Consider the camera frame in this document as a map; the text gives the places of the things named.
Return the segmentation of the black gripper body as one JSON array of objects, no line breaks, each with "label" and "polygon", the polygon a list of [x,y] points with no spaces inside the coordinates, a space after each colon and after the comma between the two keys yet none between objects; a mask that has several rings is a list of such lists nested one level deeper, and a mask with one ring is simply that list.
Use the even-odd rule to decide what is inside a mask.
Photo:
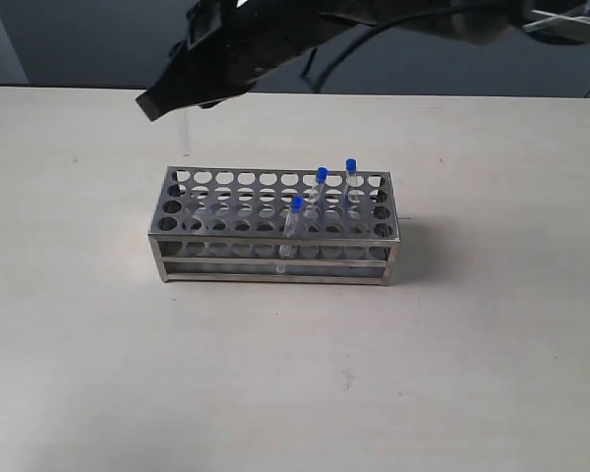
[{"label": "black gripper body", "polygon": [[201,1],[170,54],[176,106],[212,106],[252,89],[322,42],[318,1]]}]

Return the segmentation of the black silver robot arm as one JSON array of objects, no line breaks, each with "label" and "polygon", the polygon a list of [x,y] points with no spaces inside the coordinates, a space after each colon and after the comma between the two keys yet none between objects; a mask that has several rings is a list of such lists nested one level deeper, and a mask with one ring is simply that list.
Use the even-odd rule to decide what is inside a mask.
[{"label": "black silver robot arm", "polygon": [[245,94],[282,65],[357,26],[354,39],[317,77],[313,92],[358,48],[391,29],[483,45],[507,29],[553,45],[590,44],[590,1],[199,1],[161,76],[136,102],[149,121]]}]

